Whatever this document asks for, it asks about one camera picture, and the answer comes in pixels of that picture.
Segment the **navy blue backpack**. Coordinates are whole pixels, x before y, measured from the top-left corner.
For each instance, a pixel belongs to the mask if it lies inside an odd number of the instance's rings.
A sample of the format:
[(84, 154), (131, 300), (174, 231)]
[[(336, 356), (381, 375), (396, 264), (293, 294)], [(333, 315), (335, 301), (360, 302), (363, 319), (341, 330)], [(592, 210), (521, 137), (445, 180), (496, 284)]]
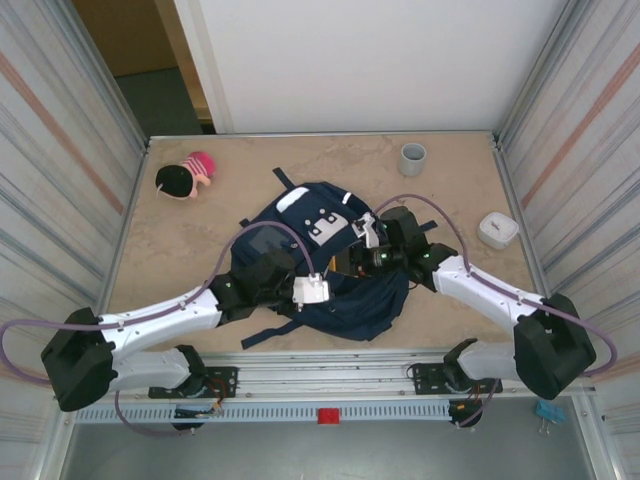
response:
[(231, 247), (232, 266), (251, 265), (263, 253), (275, 248), (296, 261), (296, 273), (306, 275), (308, 265), (302, 248), (312, 260), (314, 270), (328, 282), (331, 299), (312, 304), (301, 311), (278, 313), (290, 319), (279, 327), (263, 330), (241, 341), (244, 349), (269, 338), (282, 336), (302, 327), (353, 341), (370, 341), (392, 326), (402, 312), (409, 294), (409, 277), (401, 271), (377, 277), (352, 277), (328, 269), (331, 258), (357, 243), (351, 224), (372, 209), (349, 191), (328, 182), (294, 184), (280, 168), (273, 173), (285, 192), (273, 200), (246, 227), (260, 221), (288, 226), (297, 236), (273, 226), (263, 226), (243, 234)]

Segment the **grey cup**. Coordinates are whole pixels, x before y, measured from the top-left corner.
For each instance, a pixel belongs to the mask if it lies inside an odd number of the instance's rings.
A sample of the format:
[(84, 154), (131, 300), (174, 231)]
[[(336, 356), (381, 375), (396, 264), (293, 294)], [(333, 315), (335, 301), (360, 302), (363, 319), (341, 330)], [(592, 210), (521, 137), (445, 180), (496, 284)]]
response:
[(405, 144), (401, 148), (398, 171), (405, 177), (418, 176), (424, 168), (426, 154), (426, 149), (421, 144)]

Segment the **small white square box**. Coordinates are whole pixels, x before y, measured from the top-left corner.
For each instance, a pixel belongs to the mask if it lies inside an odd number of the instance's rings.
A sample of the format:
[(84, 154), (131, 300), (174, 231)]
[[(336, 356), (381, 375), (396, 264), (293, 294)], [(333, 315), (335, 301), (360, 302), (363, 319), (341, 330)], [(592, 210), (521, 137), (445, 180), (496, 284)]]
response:
[(489, 213), (477, 227), (477, 237), (496, 250), (507, 248), (518, 233), (518, 223), (500, 212)]

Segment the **plush doll with pink hat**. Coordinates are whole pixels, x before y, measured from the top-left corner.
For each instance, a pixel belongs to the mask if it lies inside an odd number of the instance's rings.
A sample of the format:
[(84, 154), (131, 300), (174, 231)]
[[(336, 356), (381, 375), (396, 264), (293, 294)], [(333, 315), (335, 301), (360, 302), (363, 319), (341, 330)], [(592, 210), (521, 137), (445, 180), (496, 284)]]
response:
[(210, 186), (215, 173), (216, 163), (211, 155), (192, 152), (179, 164), (165, 165), (157, 171), (156, 191), (176, 200), (196, 198), (198, 188)]

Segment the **blue binder clip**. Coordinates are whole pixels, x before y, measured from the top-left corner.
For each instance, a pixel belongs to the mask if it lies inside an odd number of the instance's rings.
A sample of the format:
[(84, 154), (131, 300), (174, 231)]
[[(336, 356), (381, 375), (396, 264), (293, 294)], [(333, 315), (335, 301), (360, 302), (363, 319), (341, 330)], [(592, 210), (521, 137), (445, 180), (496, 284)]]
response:
[(539, 400), (536, 404), (535, 414), (541, 419), (540, 433), (548, 435), (552, 424), (562, 424), (566, 421), (564, 410), (546, 400)]

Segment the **brown wooden door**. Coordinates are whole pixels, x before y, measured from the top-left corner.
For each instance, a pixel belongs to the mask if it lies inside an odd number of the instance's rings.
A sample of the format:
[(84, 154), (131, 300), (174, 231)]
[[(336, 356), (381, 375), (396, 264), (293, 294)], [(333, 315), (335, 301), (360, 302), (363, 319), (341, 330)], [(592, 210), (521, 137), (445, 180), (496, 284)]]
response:
[(115, 77), (176, 68), (195, 115), (213, 123), (176, 0), (71, 0)]

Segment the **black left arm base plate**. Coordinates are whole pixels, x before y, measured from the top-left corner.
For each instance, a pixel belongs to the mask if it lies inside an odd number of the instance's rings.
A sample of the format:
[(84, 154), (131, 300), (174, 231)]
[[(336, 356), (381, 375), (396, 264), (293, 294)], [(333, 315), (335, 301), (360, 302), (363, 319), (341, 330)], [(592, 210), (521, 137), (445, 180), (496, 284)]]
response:
[(206, 376), (199, 390), (185, 394), (179, 389), (152, 387), (148, 389), (150, 399), (226, 399), (236, 396), (239, 369), (233, 366), (206, 368)]

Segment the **aluminium frame rail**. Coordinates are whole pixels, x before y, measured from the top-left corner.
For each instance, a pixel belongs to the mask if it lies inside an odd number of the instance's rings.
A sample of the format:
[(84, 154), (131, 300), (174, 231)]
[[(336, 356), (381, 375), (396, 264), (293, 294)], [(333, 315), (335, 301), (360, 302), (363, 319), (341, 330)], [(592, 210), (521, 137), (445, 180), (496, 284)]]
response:
[[(200, 355), (205, 367), (239, 369), (234, 398), (325, 399), (417, 395), (407, 376), (414, 363), (442, 363), (433, 349), (335, 350)], [(148, 397), (149, 388), (116, 391)], [(218, 399), (171, 399), (206, 402)]]

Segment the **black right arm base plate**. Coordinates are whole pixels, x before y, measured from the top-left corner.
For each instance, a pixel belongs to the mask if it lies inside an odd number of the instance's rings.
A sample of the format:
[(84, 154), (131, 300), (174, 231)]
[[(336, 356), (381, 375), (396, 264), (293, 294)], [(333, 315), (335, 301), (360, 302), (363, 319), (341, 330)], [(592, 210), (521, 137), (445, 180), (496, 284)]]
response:
[(501, 380), (470, 379), (459, 367), (444, 363), (414, 363), (407, 370), (417, 395), (488, 394), (493, 387), (503, 391)]

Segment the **white door frame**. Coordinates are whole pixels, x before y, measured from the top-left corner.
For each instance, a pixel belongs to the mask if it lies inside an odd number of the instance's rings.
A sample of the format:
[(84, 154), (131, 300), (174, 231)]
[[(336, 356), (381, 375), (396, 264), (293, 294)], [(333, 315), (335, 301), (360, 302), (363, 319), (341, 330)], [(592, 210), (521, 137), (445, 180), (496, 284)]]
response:
[(203, 3), (201, 0), (174, 0), (174, 4), (215, 130), (218, 134), (235, 134)]

